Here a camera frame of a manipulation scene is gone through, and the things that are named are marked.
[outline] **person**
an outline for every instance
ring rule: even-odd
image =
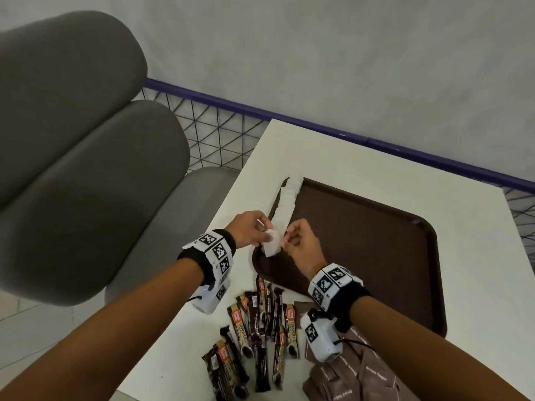
[[[225,230],[239,249],[270,241],[265,231],[272,227],[261,211],[249,211]],[[281,245],[310,280],[327,265],[306,220],[289,225]],[[203,279],[195,261],[178,260],[75,329],[8,384],[0,401],[110,399]],[[349,317],[422,401],[527,400],[476,359],[371,296],[351,304]]]

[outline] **forearm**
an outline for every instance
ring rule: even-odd
[[[197,263],[179,260],[97,312],[13,380],[0,400],[108,400],[202,280]]]
[[[476,359],[372,297],[357,300],[351,322],[422,401],[527,401]]]

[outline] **gray booth seat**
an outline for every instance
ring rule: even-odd
[[[147,64],[117,19],[76,12],[0,34],[0,288],[106,300],[204,232],[238,172],[187,175],[174,114],[130,102]]]

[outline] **concrete wall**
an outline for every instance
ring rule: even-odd
[[[0,29],[74,9],[155,79],[535,181],[535,0],[0,0]]]

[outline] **wire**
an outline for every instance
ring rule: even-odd
[[[370,345],[366,345],[364,342],[361,342],[361,341],[354,341],[353,339],[338,339],[337,341],[334,341],[333,344],[338,345],[338,344],[341,343],[341,342],[345,342],[345,343],[356,343],[356,344],[365,346],[366,348],[368,348],[368,349],[370,349],[370,350],[372,350],[372,351],[375,351],[375,349],[372,348]]]

